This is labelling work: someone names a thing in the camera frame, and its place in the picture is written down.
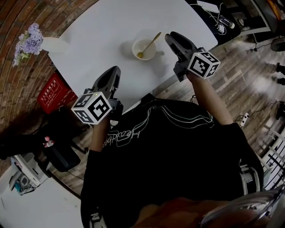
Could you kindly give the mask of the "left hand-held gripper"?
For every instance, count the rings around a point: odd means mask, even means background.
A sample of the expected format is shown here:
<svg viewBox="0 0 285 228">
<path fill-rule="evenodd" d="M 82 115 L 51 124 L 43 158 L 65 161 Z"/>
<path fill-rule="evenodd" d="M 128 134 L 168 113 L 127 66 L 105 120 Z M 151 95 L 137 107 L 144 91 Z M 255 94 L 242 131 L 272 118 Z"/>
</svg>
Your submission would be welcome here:
<svg viewBox="0 0 285 228">
<path fill-rule="evenodd" d="M 71 110 L 84 124 L 99 124 L 106 116 L 117 121 L 123 111 L 122 103 L 114 98 L 120 82 L 121 70 L 113 66 L 93 84 L 93 90 L 85 89 Z"/>
</svg>

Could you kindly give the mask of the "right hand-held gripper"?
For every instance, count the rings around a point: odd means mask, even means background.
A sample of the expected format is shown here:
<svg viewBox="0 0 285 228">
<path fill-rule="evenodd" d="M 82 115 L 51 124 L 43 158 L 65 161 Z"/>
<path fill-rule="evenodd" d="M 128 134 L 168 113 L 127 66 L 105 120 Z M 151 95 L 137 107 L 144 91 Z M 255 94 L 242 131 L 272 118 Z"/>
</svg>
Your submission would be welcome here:
<svg viewBox="0 0 285 228">
<path fill-rule="evenodd" d="M 186 79 L 191 72 L 196 76 L 207 79 L 214 75 L 220 61 L 204 48 L 197 48 L 188 38 L 177 32 L 165 35 L 165 41 L 178 57 L 174 66 L 174 73 L 179 81 Z"/>
</svg>

